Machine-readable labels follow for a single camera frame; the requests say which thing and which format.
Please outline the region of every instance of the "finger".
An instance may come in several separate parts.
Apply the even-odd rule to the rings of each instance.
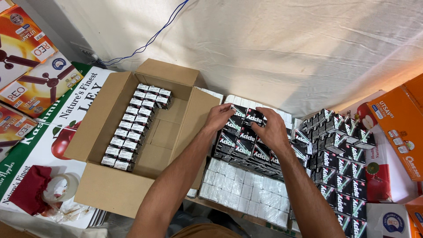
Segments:
[[[224,115],[224,117],[226,117],[226,119],[229,119],[229,117],[233,116],[235,114],[236,110],[233,109],[229,109],[226,112],[223,112],[222,115]]]
[[[219,106],[217,106],[219,108],[220,112],[224,112],[227,111],[231,108],[232,103],[224,103],[224,104],[220,104]]]
[[[262,138],[264,135],[264,128],[257,125],[257,123],[251,123],[251,129],[260,137]]]
[[[256,107],[255,109],[259,111],[261,114],[263,114],[266,118],[272,118],[273,116],[277,114],[274,110],[270,108]]]

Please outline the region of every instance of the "left hand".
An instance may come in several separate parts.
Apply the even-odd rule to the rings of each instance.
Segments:
[[[228,122],[229,117],[235,114],[236,110],[231,109],[231,105],[232,103],[225,103],[212,107],[204,124],[204,129],[210,130],[213,133],[222,129],[226,122]]]

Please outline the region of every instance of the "ceiling fan box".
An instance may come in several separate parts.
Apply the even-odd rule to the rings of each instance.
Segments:
[[[0,89],[58,51],[18,5],[0,13],[0,26]]]
[[[61,75],[68,68],[70,70],[69,73]],[[27,76],[33,77],[31,78],[33,82],[23,82],[22,80],[24,78],[29,78]],[[32,118],[37,118],[53,104],[50,99],[52,88],[56,90],[55,102],[82,78],[83,76],[65,56],[57,52],[43,64],[39,64],[31,71],[1,89],[0,100]],[[78,93],[80,98],[91,97],[94,99],[95,97],[91,93],[86,94],[83,90],[75,93]]]

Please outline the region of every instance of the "right hand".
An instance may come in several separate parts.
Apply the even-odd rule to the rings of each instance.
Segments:
[[[276,156],[286,157],[293,152],[286,134],[286,126],[282,117],[270,108],[256,107],[267,118],[265,127],[258,126],[255,122],[251,123],[251,128],[260,137],[267,147],[269,147]]]

